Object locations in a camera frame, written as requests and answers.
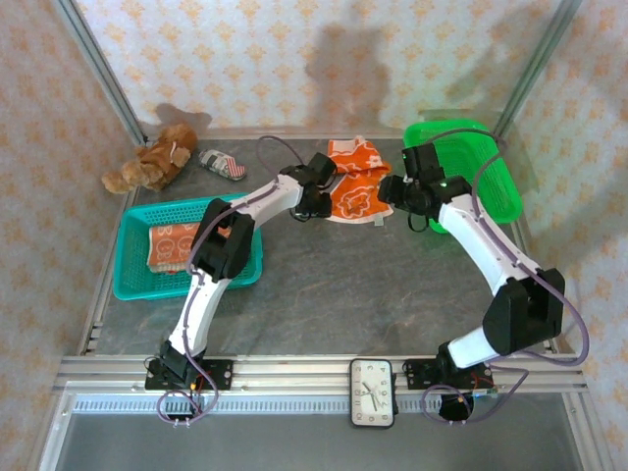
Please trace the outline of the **orange towel with flowers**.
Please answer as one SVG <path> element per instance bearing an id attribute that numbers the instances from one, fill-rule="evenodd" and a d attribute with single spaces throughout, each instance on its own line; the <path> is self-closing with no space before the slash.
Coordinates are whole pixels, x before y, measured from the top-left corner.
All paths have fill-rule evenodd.
<path id="1" fill-rule="evenodd" d="M 358 135 L 353 139 L 333 139 L 328 156 L 337 166 L 340 181 L 331 191 L 330 222 L 380 226 L 393 213 L 379 200 L 380 183 L 392 170 L 372 142 Z"/>

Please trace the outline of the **green plastic basket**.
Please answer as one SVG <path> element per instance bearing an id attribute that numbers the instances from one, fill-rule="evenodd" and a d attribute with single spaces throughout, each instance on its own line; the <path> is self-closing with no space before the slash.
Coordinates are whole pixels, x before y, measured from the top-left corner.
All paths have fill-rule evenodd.
<path id="1" fill-rule="evenodd" d="M 523 202 L 504 160 L 497 155 L 500 146 L 492 137 L 482 134 L 486 129 L 473 120 L 426 121 L 406 128 L 402 139 L 405 146 L 413 147 L 437 134 L 455 130 L 455 134 L 437 139 L 434 145 L 445 175 L 461 176 L 468 183 L 494 157 L 494 163 L 480 177 L 478 195 L 496 223 L 509 224 L 520 216 Z"/>

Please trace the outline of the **towel with bunny faces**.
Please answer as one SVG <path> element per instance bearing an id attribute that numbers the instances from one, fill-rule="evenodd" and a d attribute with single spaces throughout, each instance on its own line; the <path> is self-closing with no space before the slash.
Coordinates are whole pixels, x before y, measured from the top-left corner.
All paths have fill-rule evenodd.
<path id="1" fill-rule="evenodd" d="M 199 223 L 183 223 L 151 227 L 148 233 L 147 267 L 184 263 L 187 270 L 189 254 L 199 226 Z"/>

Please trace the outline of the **brown teddy bear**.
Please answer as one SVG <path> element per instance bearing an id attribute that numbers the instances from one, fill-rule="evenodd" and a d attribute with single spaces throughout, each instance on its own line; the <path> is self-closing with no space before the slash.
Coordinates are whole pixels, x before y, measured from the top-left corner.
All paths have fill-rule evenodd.
<path id="1" fill-rule="evenodd" d="M 137 187 L 161 191 L 182 171 L 196 149 L 195 130 L 181 123 L 163 128 L 150 147 L 137 147 L 135 158 L 118 171 L 104 174 L 101 181 L 114 194 L 124 194 Z"/>

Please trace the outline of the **teal plastic basket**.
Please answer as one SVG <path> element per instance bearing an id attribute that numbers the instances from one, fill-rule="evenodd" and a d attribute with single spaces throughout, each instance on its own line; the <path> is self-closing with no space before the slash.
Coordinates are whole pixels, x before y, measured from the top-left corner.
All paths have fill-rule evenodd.
<path id="1" fill-rule="evenodd" d="M 113 293 L 122 301 L 186 296 L 190 275 L 185 271 L 153 273 L 148 268 L 149 230 L 157 226 L 201 221 L 211 197 L 133 206 L 118 230 Z"/>

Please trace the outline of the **white black alarm clock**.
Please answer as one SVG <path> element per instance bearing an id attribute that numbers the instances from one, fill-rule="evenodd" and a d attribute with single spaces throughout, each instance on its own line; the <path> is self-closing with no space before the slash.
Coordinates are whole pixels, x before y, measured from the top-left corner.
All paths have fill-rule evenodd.
<path id="1" fill-rule="evenodd" d="M 356 428 L 389 429 L 394 424 L 395 374 L 387 359 L 349 362 L 349 419 Z"/>

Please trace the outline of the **aluminium frame post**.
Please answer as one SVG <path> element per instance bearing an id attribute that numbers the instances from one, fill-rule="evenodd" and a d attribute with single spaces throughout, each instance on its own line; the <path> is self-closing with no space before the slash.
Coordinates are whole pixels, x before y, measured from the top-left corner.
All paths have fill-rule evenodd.
<path id="1" fill-rule="evenodd" d="M 146 144 L 148 137 L 143 132 L 122 86 L 82 14 L 77 1 L 51 0 L 51 2 L 71 38 L 78 46 L 81 56 L 94 73 L 109 104 L 130 135 L 131 141 L 137 145 Z"/>
<path id="2" fill-rule="evenodd" d="M 494 134 L 500 139 L 505 139 L 541 72 L 575 18 L 582 1 L 560 0 L 558 3 L 493 129 Z"/>

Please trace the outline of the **wide aluminium mounting rail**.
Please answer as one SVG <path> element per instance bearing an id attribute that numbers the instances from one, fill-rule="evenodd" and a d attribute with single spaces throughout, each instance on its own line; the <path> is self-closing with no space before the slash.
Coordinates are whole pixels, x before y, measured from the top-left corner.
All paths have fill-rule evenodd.
<path id="1" fill-rule="evenodd" d="M 348 392 L 351 355 L 237 355 L 229 395 L 323 395 Z M 148 359 L 143 355 L 66 356 L 53 389 L 88 393 L 144 392 Z M 528 372 L 520 393 L 583 393 L 588 389 L 580 367 L 556 366 L 545 360 L 515 356 L 494 361 L 493 384 L 509 391 Z"/>

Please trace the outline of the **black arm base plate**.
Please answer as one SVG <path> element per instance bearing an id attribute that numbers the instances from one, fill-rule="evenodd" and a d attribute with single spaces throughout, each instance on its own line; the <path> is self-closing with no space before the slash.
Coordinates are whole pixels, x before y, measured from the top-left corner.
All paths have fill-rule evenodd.
<path id="1" fill-rule="evenodd" d="M 219 391 L 228 391 L 231 388 L 234 362 L 230 359 L 202 359 L 201 368 L 215 382 Z M 207 380 L 194 368 L 187 374 L 185 380 L 179 379 L 161 364 L 158 358 L 151 358 L 147 367 L 144 388 L 148 391 L 166 390 L 195 390 L 209 391 Z"/>
<path id="2" fill-rule="evenodd" d="M 434 385 L 447 385 L 459 390 L 492 389 L 493 373 L 485 364 L 459 369 L 447 366 L 437 358 L 407 359 L 402 364 L 407 385 L 411 390 L 426 390 Z"/>

